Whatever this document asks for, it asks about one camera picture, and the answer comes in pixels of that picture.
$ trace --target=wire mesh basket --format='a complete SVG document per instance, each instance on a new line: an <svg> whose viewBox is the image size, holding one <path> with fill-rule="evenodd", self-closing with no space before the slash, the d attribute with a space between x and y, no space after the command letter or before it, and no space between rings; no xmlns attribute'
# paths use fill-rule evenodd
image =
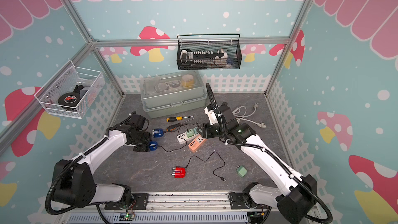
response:
<svg viewBox="0 0 398 224"><path fill-rule="evenodd" d="M242 61L239 38L240 34L177 36L178 69L239 69Z"/></svg>
<svg viewBox="0 0 398 224"><path fill-rule="evenodd" d="M101 71L76 67L72 61L68 61L64 67L64 72L51 83L53 76L35 93L35 98L49 114L83 118L105 85L103 74ZM83 89L74 93L76 86Z"/></svg>

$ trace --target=white mesh basket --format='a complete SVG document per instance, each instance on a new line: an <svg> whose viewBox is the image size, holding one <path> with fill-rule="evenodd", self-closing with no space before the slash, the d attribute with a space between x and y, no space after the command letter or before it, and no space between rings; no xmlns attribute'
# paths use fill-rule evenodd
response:
<svg viewBox="0 0 398 224"><path fill-rule="evenodd" d="M76 67L72 61L66 64L64 71L53 83L51 78L39 91L35 93L36 99L42 107L52 115L60 115L72 118L83 118L98 93L105 85L101 71ZM78 83L94 79L88 91L81 98L77 106L67 107L58 104L58 99L65 93L73 92Z"/></svg>

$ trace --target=orange-handled screwdriver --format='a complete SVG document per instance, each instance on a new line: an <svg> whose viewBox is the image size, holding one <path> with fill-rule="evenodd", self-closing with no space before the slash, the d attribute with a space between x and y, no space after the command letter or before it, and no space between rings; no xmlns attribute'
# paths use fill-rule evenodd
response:
<svg viewBox="0 0 398 224"><path fill-rule="evenodd" d="M181 121L183 118L191 118L193 116L188 116L188 117L169 117L166 119L167 122L174 122L174 121Z"/></svg>

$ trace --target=marble pattern surface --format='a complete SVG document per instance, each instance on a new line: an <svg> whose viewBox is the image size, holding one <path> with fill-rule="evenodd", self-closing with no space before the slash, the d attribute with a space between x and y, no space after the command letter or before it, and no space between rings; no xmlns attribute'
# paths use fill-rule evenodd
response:
<svg viewBox="0 0 398 224"><path fill-rule="evenodd" d="M224 93L215 94L217 103L223 101L228 103L231 109L244 105L248 113L253 111L254 103L259 103L254 115L248 119L255 122L264 122L267 127L260 128L255 124L247 122L261 137L264 143L270 147L283 161L287 158L282 148L281 141L276 132L271 113L267 106L264 94L239 94ZM141 97L139 94L128 94L122 104L120 112L116 118L116 123L128 116L128 113L137 111L146 118L149 116L142 109ZM189 112L182 112L175 116L191 116L194 120L187 123L208 122L203 108L193 109ZM148 131L154 128L166 129L170 123L166 122L167 117L149 119ZM167 150L179 148L180 145L176 138L176 133L165 133L163 137L154 138L159 145ZM189 158L196 155L206 160L209 155L217 151L224 159L225 167L216 170L216 174L224 177L226 181L213 175L212 171L223 165L223 162L213 154L208 162L202 162L197 158L192 158L186 170L186 176L181 179L174 178L172 168L175 166L185 167ZM247 174L240 177L236 172L236 166L244 166ZM218 138L209 139L195 153L192 153L186 146L173 152L165 152L158 147L152 152L134 152L133 147L121 147L114 152L94 174L96 183L120 183L131 186L133 192L142 191L241 191L251 182L259 182L264 186L276 187L271 178L254 162L249 156L231 145L226 146L219 142Z"/></svg>

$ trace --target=orange power strip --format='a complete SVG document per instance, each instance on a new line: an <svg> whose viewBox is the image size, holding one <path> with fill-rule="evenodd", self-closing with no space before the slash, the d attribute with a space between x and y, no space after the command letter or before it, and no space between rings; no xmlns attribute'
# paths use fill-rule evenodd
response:
<svg viewBox="0 0 398 224"><path fill-rule="evenodd" d="M192 152L196 152L202 144L207 140L207 138L203 138L202 136L196 137L189 145L188 147L191 149Z"/></svg>

